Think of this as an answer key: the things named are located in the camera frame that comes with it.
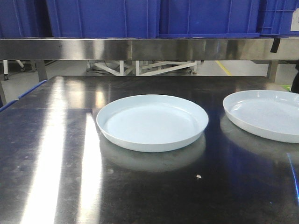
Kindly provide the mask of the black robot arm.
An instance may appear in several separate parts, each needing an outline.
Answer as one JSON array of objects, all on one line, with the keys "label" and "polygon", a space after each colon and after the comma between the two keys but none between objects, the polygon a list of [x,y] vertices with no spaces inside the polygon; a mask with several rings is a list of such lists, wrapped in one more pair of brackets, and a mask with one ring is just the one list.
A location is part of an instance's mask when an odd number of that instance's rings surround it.
[{"label": "black robot arm", "polygon": [[299,93],[299,64],[296,65],[296,70],[298,71],[298,73],[296,74],[290,88],[291,92],[293,93]]}]

